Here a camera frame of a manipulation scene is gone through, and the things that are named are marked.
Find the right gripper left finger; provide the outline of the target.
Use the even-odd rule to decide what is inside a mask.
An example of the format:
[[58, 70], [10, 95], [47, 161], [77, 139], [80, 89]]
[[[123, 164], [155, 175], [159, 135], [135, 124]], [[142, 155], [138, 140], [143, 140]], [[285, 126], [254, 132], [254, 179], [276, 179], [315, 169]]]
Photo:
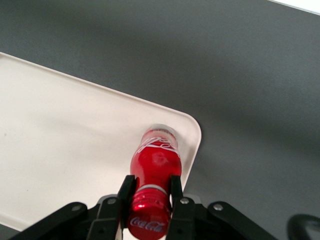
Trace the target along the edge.
[[69, 203], [11, 239], [121, 240], [135, 187], [134, 175], [127, 175], [117, 194], [101, 197], [94, 207], [89, 209], [82, 202]]

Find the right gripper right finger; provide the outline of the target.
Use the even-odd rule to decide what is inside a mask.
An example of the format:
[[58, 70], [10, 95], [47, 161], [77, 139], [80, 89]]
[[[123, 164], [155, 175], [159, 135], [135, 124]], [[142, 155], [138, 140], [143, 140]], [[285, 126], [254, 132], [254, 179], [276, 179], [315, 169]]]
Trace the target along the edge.
[[275, 237], [224, 201], [208, 207], [184, 196], [181, 177], [170, 178], [173, 212], [167, 240], [273, 240]]

